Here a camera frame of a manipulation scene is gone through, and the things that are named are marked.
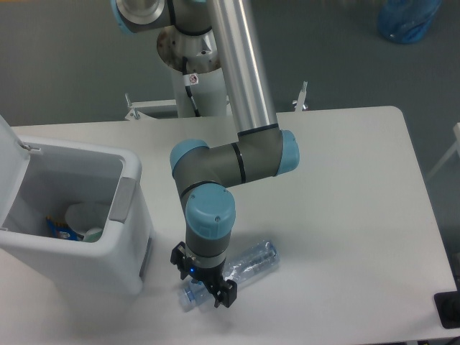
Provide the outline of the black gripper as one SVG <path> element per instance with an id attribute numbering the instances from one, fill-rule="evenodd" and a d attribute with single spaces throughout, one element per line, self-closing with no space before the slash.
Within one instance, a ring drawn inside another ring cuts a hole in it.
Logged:
<path id="1" fill-rule="evenodd" d="M 236 300 L 237 283 L 222 278 L 225 252 L 215 257 L 202 257 L 186 248 L 185 242 L 180 242 L 172 249 L 170 262 L 177 267 L 181 280 L 190 276 L 212 292 L 215 308 L 221 305 L 229 308 Z"/>

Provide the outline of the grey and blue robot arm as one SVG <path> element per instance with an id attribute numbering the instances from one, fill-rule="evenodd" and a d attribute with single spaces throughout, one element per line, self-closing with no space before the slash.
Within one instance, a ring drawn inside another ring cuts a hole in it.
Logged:
<path id="1" fill-rule="evenodd" d="M 201 139 L 174 146 L 170 166 L 186 223 L 185 241 L 170 261 L 182 278 L 202 282 L 216 306 L 229 307 L 238 286 L 224 277 L 226 250 L 236 220 L 230 188 L 293 171 L 300 153 L 295 136 L 279 127 L 249 1 L 113 1 L 119 28 L 136 34 L 160 29 L 157 51 L 179 72 L 195 117 L 203 104 L 196 87 L 221 71 L 237 140 L 210 147 Z"/>

